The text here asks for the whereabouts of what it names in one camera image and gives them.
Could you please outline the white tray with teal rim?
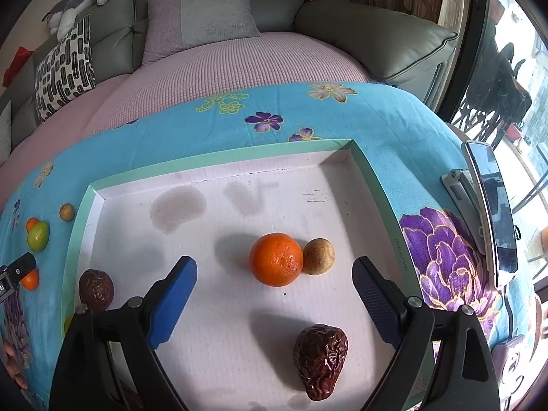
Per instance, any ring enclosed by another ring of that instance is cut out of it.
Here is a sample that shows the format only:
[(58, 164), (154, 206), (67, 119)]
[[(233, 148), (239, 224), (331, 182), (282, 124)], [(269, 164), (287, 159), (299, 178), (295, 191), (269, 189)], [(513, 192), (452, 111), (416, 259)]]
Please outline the white tray with teal rim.
[[(273, 288), (248, 263), (253, 244), (283, 233), (298, 244), (325, 238), (334, 266)], [(106, 272), (113, 307), (143, 296), (183, 256), (197, 281), (157, 355), (191, 410), (358, 410), (393, 348), (382, 341), (352, 282), (369, 257), (409, 295), (411, 259), (384, 190), (351, 139), (278, 143), (167, 161), (92, 183), (69, 241), (60, 310), (79, 304), (86, 269)], [(306, 327), (347, 335), (334, 393), (308, 398), (292, 347)]]

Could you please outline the orange tangerine with stem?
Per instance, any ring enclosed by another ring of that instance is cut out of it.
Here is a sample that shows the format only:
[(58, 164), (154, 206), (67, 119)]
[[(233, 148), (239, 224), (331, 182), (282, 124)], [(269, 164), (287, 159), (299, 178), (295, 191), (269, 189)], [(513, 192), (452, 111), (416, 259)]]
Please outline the orange tangerine with stem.
[(36, 290), (39, 286), (39, 271), (37, 268), (34, 268), (28, 274), (21, 279), (21, 285), (27, 290)]

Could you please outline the grey white plush toy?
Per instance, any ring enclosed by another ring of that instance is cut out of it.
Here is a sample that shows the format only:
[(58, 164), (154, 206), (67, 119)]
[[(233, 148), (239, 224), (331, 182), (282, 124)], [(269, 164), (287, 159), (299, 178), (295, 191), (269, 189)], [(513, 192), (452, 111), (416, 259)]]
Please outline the grey white plush toy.
[(60, 0), (43, 16), (49, 33), (60, 42), (74, 27), (77, 17), (92, 5), (105, 5), (109, 0)]

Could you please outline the dark wrinkled date fruit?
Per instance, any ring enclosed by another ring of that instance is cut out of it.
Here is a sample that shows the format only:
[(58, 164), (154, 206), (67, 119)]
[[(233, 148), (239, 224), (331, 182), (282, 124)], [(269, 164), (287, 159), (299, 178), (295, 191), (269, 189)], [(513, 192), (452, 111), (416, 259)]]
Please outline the dark wrinkled date fruit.
[(296, 338), (292, 361), (311, 401), (328, 399), (347, 358), (347, 335), (339, 327), (316, 324)]

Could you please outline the phone on grey stand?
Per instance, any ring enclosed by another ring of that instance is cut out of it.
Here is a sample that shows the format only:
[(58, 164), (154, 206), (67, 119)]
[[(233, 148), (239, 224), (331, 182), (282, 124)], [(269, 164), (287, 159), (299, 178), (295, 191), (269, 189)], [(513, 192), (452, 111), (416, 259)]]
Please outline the phone on grey stand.
[(467, 167), (450, 170), (441, 182), (485, 256), (489, 285), (500, 290), (518, 273), (518, 239), (505, 182), (490, 145), (467, 140), (462, 152)]

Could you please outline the red bag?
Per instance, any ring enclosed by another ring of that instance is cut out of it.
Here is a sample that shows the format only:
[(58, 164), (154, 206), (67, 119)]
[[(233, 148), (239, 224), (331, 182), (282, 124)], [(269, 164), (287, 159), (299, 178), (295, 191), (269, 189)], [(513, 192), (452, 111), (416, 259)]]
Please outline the red bag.
[(29, 50), (25, 47), (18, 47), (18, 50), (12, 62), (4, 72), (2, 82), (2, 85), (4, 87), (8, 87), (9, 85), (11, 85), (17, 74), (20, 72), (22, 67), (25, 65), (25, 63), (32, 56), (33, 53), (33, 50)]

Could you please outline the black white patterned cushion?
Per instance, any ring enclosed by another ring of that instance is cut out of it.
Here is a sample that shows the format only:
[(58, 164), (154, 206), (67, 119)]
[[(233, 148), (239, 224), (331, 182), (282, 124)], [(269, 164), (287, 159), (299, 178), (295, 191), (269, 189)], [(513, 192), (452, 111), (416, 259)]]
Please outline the black white patterned cushion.
[(87, 15), (37, 66), (34, 104), (41, 123), (96, 87), (90, 40), (90, 16)]

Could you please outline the purple grey cushion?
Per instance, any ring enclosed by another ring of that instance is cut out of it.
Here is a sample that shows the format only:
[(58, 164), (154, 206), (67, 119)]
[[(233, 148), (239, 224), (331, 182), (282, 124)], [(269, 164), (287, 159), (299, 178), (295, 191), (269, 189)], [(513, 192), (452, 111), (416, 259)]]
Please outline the purple grey cushion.
[(258, 34), (250, 0), (148, 0), (142, 64), (209, 43)]

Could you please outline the green mango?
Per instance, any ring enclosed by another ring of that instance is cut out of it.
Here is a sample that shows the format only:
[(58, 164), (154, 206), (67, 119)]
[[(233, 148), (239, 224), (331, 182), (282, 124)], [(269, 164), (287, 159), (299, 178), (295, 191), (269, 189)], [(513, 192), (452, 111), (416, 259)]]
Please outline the green mango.
[(38, 253), (47, 247), (49, 240), (49, 224), (39, 221), (28, 232), (27, 245), (32, 252)]

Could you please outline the small brown longan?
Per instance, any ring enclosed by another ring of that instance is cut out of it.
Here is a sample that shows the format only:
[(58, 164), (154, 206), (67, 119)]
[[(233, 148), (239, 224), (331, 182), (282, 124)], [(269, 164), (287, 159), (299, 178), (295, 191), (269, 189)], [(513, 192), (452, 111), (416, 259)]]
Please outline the small brown longan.
[(60, 207), (59, 210), (60, 219), (64, 222), (71, 222), (75, 216), (75, 209), (72, 204), (65, 203)]

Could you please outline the blue floral tablecloth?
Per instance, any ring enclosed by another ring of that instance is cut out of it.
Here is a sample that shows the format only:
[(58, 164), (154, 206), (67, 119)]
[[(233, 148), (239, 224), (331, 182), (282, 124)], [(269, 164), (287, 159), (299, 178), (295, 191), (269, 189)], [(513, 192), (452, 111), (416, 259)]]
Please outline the blue floral tablecloth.
[(285, 84), (221, 93), (139, 112), (115, 100), (116, 78), (57, 111), (15, 149), (1, 169), (1, 261), (27, 249), (33, 216), (51, 226), (37, 259), (42, 287), (1, 309), (34, 408), (47, 408), (60, 350), (61, 280), (71, 228), (63, 203), (79, 204), (98, 179), (189, 156), (288, 142), (352, 139), (385, 190), (411, 253), (424, 299), (452, 310), (472, 305), (491, 345), (533, 335), (533, 283), (522, 273), (508, 292), (490, 291), (474, 241), (440, 177), (464, 164), (461, 141), (432, 110), (397, 88), (344, 83), (347, 98), (324, 84)]

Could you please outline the light grey cushion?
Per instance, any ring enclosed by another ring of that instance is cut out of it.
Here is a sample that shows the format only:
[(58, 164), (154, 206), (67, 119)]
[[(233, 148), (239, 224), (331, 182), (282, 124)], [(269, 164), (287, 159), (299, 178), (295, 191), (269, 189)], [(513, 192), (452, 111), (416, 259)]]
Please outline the light grey cushion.
[(12, 103), (8, 101), (0, 115), (0, 165), (3, 165), (11, 153), (11, 114)]

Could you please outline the small orange tangerine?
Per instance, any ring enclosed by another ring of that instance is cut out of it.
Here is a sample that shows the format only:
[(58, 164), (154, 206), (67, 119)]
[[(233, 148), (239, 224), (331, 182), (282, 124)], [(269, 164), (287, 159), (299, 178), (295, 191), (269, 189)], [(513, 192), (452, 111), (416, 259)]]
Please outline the small orange tangerine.
[(29, 218), (26, 225), (25, 225), (26, 231), (30, 232), (34, 228), (34, 226), (37, 225), (39, 222), (40, 222), (40, 220), (36, 217)]

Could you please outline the yellow-green mango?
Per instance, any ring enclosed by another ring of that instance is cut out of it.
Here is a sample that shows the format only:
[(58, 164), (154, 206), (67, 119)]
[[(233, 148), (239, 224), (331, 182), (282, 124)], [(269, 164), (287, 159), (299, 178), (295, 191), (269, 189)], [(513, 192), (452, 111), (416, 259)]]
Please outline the yellow-green mango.
[(71, 325), (71, 322), (72, 322), (72, 319), (73, 317), (70, 315), (66, 318), (65, 322), (64, 322), (64, 327), (63, 327), (63, 330), (64, 330), (64, 334), (66, 335), (67, 332), (68, 332), (68, 329)]

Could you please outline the brown round fruit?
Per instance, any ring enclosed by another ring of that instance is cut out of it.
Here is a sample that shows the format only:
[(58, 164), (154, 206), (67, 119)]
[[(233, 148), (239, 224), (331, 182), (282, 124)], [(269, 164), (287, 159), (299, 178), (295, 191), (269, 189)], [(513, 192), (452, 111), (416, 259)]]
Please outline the brown round fruit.
[(314, 238), (305, 245), (303, 256), (303, 271), (311, 276), (319, 276), (334, 265), (334, 246), (325, 238)]

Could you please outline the pink sofa cover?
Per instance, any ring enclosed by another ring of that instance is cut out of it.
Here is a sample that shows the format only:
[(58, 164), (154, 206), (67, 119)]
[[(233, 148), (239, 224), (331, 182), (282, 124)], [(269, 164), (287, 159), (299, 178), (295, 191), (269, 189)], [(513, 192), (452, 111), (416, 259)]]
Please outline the pink sofa cover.
[(352, 56), (304, 34), (263, 33), (184, 50), (98, 84), (41, 123), (2, 165), (1, 201), (64, 149), (183, 102), (264, 85), (370, 80)]

